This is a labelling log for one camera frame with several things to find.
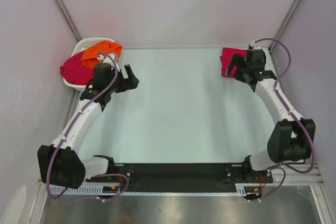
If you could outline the orange t shirt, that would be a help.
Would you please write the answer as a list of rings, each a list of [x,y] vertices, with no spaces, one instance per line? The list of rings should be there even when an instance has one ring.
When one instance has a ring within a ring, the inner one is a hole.
[[[103,56],[102,53],[108,54],[116,63],[122,54],[122,45],[117,42],[111,42],[103,40],[88,49],[86,49],[80,59],[80,63],[87,68],[93,69],[96,64],[104,62],[107,58],[107,63],[111,60],[107,56]]]

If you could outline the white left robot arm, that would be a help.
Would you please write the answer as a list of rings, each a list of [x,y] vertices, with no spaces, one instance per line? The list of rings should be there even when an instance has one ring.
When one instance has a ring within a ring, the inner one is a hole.
[[[136,89],[138,78],[130,65],[125,65],[127,76],[118,66],[99,63],[93,77],[82,91],[76,112],[60,135],[50,144],[42,145],[37,152],[40,176],[47,185],[79,188],[92,177],[99,176],[110,182],[115,178],[116,167],[112,157],[95,155],[81,159],[79,150],[95,120],[103,113],[114,93]]]

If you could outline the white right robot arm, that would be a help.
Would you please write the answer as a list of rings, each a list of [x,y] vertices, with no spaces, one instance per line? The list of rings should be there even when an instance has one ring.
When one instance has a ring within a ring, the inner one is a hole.
[[[297,173],[308,173],[313,167],[299,170],[292,162],[311,158],[316,160],[313,139],[316,124],[305,119],[289,102],[278,86],[273,71],[266,70],[266,55],[261,49],[249,49],[245,56],[233,54],[227,67],[227,75],[246,83],[266,106],[274,122],[274,129],[266,148],[255,155],[248,156],[242,169],[243,179],[254,183],[261,177],[261,171],[285,165]]]

